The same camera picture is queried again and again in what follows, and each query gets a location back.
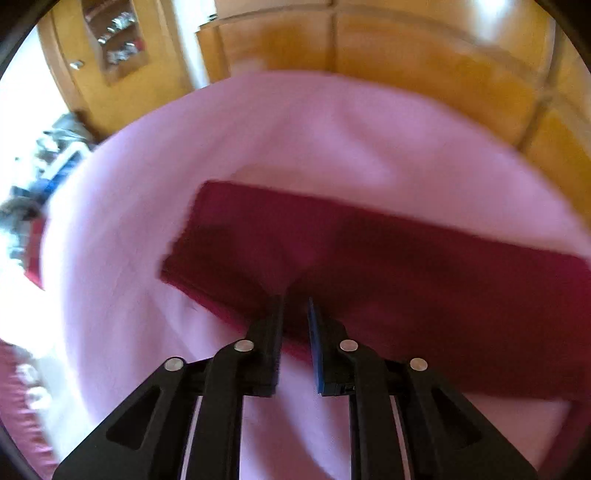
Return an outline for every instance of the pink bedsheet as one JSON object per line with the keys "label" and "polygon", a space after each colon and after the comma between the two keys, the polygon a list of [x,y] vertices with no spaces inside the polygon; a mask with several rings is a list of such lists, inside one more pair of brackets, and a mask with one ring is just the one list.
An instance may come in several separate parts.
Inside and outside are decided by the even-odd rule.
{"label": "pink bedsheet", "polygon": [[[241,76],[173,102],[108,139],[55,195],[43,283],[96,421],[173,355],[241,337],[158,280],[208,179],[326,195],[482,236],[591,258],[581,220],[512,148],[437,102],[318,73]],[[535,368],[527,364],[516,368]],[[562,401],[470,398],[536,466]],[[242,479],[348,479],[348,403],[314,393],[284,356],[271,399],[247,398]]]}

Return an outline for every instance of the red blanket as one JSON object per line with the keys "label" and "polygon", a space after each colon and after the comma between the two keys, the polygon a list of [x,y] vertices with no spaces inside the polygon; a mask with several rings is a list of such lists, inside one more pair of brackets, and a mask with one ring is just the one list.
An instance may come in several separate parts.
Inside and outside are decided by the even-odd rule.
{"label": "red blanket", "polygon": [[351,338],[425,358],[463,391],[591,398],[591,275],[569,255],[207,182],[162,279],[228,322],[286,294],[286,335],[301,345],[312,296]]}

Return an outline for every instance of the white wall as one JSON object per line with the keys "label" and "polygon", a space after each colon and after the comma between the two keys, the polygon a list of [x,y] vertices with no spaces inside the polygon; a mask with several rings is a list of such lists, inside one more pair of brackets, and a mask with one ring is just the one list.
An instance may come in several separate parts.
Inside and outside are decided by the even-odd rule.
{"label": "white wall", "polygon": [[189,76],[195,88],[209,85],[195,32],[216,12],[214,0],[173,0],[178,34]]}
{"label": "white wall", "polygon": [[0,79],[0,201],[18,176],[14,158],[28,157],[43,130],[67,111],[35,27]]}

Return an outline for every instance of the cabinet handle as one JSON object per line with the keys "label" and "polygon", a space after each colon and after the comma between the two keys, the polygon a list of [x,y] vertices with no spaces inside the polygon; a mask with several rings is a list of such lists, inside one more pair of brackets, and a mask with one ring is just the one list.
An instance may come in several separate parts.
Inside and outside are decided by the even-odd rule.
{"label": "cabinet handle", "polygon": [[70,62],[70,68],[74,70],[80,70],[84,66],[84,62],[82,60],[76,60]]}

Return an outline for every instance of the metal screw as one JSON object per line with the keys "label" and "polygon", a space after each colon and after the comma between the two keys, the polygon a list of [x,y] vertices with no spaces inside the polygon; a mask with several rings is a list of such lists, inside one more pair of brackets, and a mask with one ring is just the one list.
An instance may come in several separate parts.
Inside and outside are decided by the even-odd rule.
{"label": "metal screw", "polygon": [[82,60],[76,60],[70,63],[70,68],[74,70],[80,70],[84,66],[84,62]]}
{"label": "metal screw", "polygon": [[422,358],[413,358],[410,361],[410,368],[416,370],[417,372],[424,372],[429,364],[427,361],[423,360]]}
{"label": "metal screw", "polygon": [[169,358],[168,360],[166,360],[166,363],[164,364],[164,368],[169,372],[176,372],[178,370],[181,370],[182,367],[184,367],[184,360],[177,356]]}
{"label": "metal screw", "polygon": [[343,340],[339,347],[343,352],[354,352],[359,348],[359,344],[355,340]]}
{"label": "metal screw", "polygon": [[237,352],[250,352],[255,347],[255,344],[250,340],[238,340],[234,343],[234,350]]}

